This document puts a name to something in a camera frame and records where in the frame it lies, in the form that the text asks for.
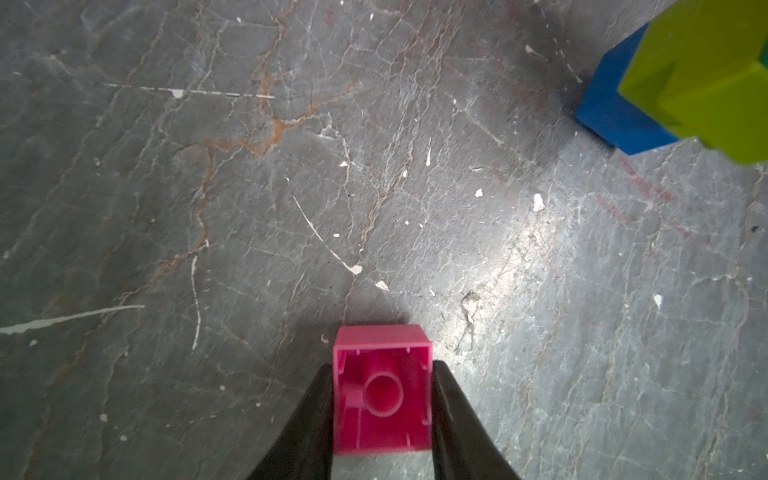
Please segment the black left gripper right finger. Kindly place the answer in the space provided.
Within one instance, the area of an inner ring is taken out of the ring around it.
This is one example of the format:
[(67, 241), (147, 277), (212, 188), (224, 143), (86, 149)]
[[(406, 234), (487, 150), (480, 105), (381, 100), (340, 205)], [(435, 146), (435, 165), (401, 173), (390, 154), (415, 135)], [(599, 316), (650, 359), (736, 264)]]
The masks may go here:
[(443, 361), (433, 362), (432, 459), (437, 479), (519, 480)]

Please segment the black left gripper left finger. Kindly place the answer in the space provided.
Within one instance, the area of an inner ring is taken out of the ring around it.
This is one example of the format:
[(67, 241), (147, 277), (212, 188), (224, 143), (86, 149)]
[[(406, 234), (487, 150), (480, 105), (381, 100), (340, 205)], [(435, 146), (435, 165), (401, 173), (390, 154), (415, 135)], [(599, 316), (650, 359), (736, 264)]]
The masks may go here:
[(333, 463), (332, 366), (319, 368), (252, 479), (330, 479)]

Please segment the magenta lego brick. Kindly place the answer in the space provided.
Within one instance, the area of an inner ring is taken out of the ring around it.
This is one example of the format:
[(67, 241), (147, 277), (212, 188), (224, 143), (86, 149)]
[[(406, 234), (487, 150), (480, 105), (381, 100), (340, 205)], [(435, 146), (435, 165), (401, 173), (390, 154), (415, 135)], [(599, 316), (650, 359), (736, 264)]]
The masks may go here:
[(333, 452), (432, 448), (433, 345), (418, 325), (344, 326), (333, 347)]

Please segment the blue lego brick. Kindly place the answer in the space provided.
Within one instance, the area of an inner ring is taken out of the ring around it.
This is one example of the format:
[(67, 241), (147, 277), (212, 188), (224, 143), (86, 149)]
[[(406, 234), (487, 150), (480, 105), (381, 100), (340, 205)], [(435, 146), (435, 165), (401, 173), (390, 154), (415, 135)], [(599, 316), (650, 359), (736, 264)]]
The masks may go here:
[(679, 141), (618, 91), (648, 26), (646, 23), (603, 55), (574, 112), (580, 124), (627, 155)]

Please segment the light green lego brick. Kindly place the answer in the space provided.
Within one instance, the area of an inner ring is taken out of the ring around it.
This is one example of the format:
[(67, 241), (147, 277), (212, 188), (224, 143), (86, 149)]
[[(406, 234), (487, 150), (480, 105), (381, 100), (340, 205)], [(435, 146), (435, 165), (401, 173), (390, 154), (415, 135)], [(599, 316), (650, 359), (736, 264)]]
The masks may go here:
[(618, 90), (680, 139), (766, 161), (766, 2), (675, 2), (649, 23)]

